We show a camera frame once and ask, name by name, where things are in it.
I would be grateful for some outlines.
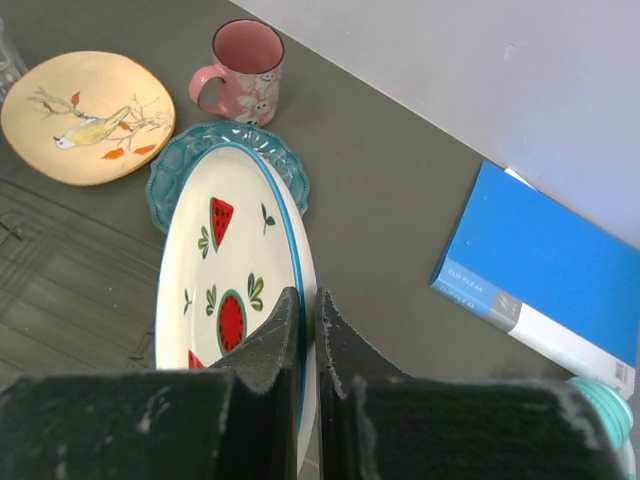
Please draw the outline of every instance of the wire rack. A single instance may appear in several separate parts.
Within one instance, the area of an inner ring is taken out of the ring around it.
[[[0,180],[0,385],[153,368],[161,251]]]

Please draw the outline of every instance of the blue book cover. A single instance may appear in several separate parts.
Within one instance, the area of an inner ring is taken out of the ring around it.
[[[574,374],[633,393],[640,252],[490,162],[431,287]]]

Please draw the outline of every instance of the mug rim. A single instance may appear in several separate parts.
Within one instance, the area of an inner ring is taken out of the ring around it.
[[[282,47],[282,53],[280,54],[280,58],[278,59],[278,61],[276,62],[276,64],[271,67],[268,68],[267,70],[264,70],[262,72],[243,72],[241,70],[235,70],[231,67],[229,67],[227,64],[225,64],[222,60],[220,60],[220,58],[218,57],[218,55],[216,54],[216,37],[218,36],[218,34],[220,33],[220,31],[231,25],[232,23],[238,23],[238,22],[253,22],[253,23],[259,23],[260,25],[263,25],[265,27],[267,27],[269,30],[271,30],[275,36],[278,38],[278,40],[280,41],[280,46]],[[269,73],[273,70],[275,70],[276,68],[278,68],[281,64],[282,61],[284,60],[284,53],[285,53],[285,48],[284,48],[284,41],[282,40],[282,37],[280,36],[280,34],[276,31],[275,28],[273,28],[271,25],[261,21],[261,20],[254,20],[252,18],[236,18],[235,20],[229,20],[228,22],[223,23],[222,25],[220,25],[218,27],[218,29],[215,31],[215,33],[213,34],[213,37],[211,38],[211,51],[213,52],[213,56],[215,57],[215,60],[220,62],[221,65],[224,66],[224,68],[228,68],[229,70],[231,70],[232,72],[236,72],[236,73],[241,73],[243,75],[264,75],[265,73]]]

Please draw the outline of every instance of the glass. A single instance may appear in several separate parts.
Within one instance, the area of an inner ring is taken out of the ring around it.
[[[4,102],[9,89],[25,73],[27,66],[7,35],[0,18],[0,103]]]

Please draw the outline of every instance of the barcode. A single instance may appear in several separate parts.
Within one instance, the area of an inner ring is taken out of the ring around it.
[[[627,383],[627,366],[624,363],[616,362],[616,378],[622,383]]]

